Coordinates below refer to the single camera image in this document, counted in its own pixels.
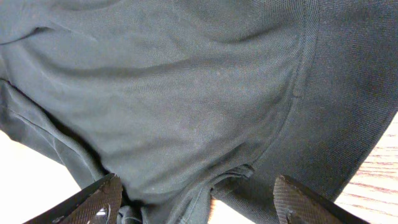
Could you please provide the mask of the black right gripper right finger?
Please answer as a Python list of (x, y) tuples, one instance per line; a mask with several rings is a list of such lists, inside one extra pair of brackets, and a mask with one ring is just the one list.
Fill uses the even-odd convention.
[(287, 175), (276, 178), (273, 195), (283, 224), (369, 224)]

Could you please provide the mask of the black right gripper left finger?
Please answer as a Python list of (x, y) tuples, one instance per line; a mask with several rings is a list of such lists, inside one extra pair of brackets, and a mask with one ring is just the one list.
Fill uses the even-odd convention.
[(108, 174), (25, 224), (115, 224), (122, 192), (120, 178)]

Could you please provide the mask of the black t-shirt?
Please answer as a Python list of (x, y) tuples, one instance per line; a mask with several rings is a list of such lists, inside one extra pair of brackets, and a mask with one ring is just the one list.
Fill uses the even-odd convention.
[(1, 2), (1, 129), (119, 223), (277, 223), (275, 179), (334, 200), (397, 113), (396, 1)]

